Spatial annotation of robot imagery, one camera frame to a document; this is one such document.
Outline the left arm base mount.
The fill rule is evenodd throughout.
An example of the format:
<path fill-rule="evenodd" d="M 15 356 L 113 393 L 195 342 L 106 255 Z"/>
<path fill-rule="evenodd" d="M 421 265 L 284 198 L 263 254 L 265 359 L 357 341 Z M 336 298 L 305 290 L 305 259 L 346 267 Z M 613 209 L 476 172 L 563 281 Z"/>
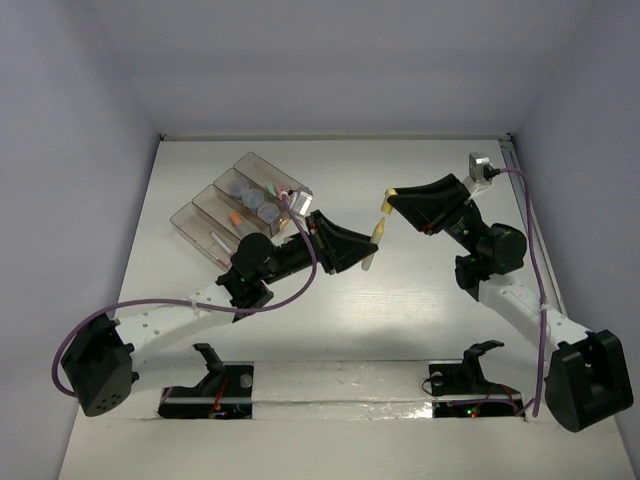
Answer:
<path fill-rule="evenodd" d="M 208 343 L 193 346 L 207 373 L 193 387 L 162 392 L 157 413 L 174 420 L 248 420 L 253 417 L 254 364 L 225 363 Z"/>

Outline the clear tape roll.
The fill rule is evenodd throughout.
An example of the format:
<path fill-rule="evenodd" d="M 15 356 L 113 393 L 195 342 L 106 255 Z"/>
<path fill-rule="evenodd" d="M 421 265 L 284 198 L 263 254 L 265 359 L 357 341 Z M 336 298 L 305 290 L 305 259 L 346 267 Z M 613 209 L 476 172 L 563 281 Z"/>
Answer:
<path fill-rule="evenodd" d="M 238 177 L 227 184 L 227 189 L 232 197 L 241 198 L 250 189 L 250 184 L 244 177 Z"/>

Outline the yellow eraser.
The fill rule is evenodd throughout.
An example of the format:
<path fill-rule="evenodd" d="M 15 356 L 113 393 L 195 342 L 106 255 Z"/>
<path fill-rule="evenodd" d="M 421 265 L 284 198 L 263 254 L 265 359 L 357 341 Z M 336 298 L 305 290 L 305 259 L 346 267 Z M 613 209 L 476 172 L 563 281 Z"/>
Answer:
<path fill-rule="evenodd" d="M 385 191 L 384 199 L 381 205 L 381 212 L 385 215 L 390 215 L 393 212 L 394 207 L 390 203 L 390 199 L 397 195 L 397 192 L 393 188 L 389 188 Z"/>

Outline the yellow highlighter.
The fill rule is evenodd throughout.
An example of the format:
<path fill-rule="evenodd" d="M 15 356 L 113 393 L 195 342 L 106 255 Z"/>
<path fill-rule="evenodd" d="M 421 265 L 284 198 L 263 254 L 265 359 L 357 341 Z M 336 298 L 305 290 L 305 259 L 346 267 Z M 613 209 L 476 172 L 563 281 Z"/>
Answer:
<path fill-rule="evenodd" d="M 385 230 L 385 217 L 382 217 L 373 230 L 370 242 L 378 246 L 384 235 L 384 230 Z M 373 263 L 374 257 L 375 257 L 375 254 L 371 254 L 361 262 L 361 268 L 363 271 L 368 271 L 370 269 Z"/>

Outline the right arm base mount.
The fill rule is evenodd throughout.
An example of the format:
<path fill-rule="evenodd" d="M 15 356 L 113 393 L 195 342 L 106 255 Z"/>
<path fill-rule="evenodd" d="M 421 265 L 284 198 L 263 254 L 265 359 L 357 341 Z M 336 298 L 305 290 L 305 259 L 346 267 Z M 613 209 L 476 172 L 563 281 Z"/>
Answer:
<path fill-rule="evenodd" d="M 471 345 L 459 360 L 427 363 L 427 375 L 421 383 L 421 390 L 431 399 L 434 418 L 525 416 L 521 392 L 487 380 L 482 370 L 480 358 L 503 346 L 503 342 L 488 340 Z"/>

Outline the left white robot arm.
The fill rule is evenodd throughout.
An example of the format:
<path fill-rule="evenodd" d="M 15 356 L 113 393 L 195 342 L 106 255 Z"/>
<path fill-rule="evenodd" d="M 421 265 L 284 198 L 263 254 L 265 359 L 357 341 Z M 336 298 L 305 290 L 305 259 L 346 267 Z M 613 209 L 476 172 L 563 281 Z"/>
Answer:
<path fill-rule="evenodd" d="M 55 388 L 76 399 L 88 417 L 104 415 L 132 393 L 160 388 L 219 400 L 234 384 L 228 367 L 208 343 L 195 342 L 188 358 L 164 350 L 210 328 L 274 311 L 301 297 L 308 286 L 273 303 L 269 285 L 308 269 L 341 273 L 374 255 L 378 241 L 335 225 L 320 211 L 295 223 L 297 233 L 276 245 L 262 233 L 245 235 L 229 269 L 187 299 L 140 299 L 147 311 L 109 317 L 104 307 L 81 321 L 54 355 Z"/>

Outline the small orange eraser cap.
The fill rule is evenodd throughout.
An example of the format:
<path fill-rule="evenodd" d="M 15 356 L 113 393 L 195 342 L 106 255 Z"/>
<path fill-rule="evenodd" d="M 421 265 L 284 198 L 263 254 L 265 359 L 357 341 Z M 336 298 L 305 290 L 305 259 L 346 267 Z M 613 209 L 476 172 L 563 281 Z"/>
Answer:
<path fill-rule="evenodd" d="M 232 211 L 229 217 L 234 226 L 240 225 L 243 222 L 242 217 L 235 211 Z"/>

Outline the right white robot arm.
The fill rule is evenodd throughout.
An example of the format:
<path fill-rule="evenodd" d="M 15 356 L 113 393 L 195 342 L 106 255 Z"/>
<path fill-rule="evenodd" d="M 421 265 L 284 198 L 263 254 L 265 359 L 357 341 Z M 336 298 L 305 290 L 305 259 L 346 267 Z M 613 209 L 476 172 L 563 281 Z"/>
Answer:
<path fill-rule="evenodd" d="M 515 278 L 535 253 L 520 230 L 484 222 L 474 198 L 490 185 L 449 174 L 424 186 L 388 189 L 382 209 L 397 211 L 425 235 L 445 232 L 466 250 L 455 259 L 458 286 L 538 350 L 535 406 L 546 405 L 570 432 L 630 408 L 634 397 L 621 340 L 570 320 L 548 303 L 544 290 L 532 291 Z"/>

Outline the white pink-capped pen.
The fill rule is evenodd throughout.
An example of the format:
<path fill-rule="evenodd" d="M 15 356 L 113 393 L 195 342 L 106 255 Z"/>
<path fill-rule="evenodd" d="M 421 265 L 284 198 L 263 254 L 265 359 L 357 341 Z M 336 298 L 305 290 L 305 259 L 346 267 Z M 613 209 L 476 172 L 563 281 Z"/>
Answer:
<path fill-rule="evenodd" d="M 232 255 L 233 251 L 221 237 L 219 237 L 214 231 L 210 232 L 210 236 L 214 240 L 214 242 L 225 252 L 226 255 Z"/>

